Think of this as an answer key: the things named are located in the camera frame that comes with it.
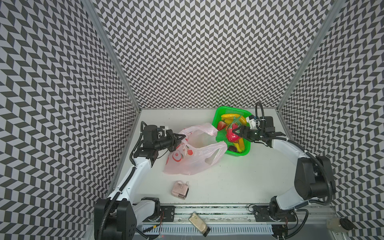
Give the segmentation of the pink dragon fruit fake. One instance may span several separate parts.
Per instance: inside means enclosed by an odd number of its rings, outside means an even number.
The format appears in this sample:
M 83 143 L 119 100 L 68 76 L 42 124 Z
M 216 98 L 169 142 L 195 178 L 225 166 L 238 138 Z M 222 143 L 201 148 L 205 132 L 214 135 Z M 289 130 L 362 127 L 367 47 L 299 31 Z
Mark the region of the pink dragon fruit fake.
M 238 136 L 236 136 L 235 134 L 232 133 L 232 130 L 238 128 L 240 125 L 237 125 L 237 124 L 234 124 L 234 123 L 230 123 L 230 122 L 227 122 L 227 127 L 226 127 L 226 138 L 227 140 L 230 142 L 230 143 L 235 143 L 237 142 L 240 138 Z

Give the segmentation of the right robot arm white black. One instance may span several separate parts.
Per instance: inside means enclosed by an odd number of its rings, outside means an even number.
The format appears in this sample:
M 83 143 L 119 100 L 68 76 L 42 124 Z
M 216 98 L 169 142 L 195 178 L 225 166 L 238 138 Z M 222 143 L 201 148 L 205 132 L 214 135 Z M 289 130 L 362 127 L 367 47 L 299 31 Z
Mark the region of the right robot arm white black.
M 252 119 L 249 126 L 235 128 L 233 134 L 252 143 L 264 143 L 284 154 L 296 167 L 294 186 L 271 198 L 266 211 L 271 221 L 278 222 L 309 204 L 327 206 L 333 201 L 336 184 L 331 161 L 315 156 L 282 132 L 277 132 L 271 117 Z

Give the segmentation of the pink plastic bag fruit print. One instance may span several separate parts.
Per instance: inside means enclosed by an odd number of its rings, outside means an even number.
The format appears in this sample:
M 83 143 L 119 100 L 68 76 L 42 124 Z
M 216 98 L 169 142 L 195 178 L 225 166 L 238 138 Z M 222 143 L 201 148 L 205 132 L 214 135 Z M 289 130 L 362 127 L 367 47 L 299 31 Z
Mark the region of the pink plastic bag fruit print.
M 196 175 L 217 164 L 227 151 L 227 144 L 217 142 L 218 130 L 210 123 L 183 129 L 186 135 L 171 152 L 163 172 L 167 175 Z

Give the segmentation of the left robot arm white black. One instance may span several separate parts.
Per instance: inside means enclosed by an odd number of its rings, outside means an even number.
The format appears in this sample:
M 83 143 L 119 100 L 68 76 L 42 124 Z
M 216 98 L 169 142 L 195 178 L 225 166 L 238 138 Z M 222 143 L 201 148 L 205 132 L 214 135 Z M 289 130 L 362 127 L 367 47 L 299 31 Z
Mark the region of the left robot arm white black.
M 131 240 L 139 234 L 151 239 L 138 229 L 144 220 L 161 220 L 159 198 L 145 197 L 137 204 L 134 199 L 141 182 L 149 174 L 159 152 L 173 152 L 186 138 L 166 127 L 141 122 L 140 136 L 129 155 L 131 167 L 124 179 L 105 199 L 97 200 L 94 213 L 94 238 L 96 240 Z

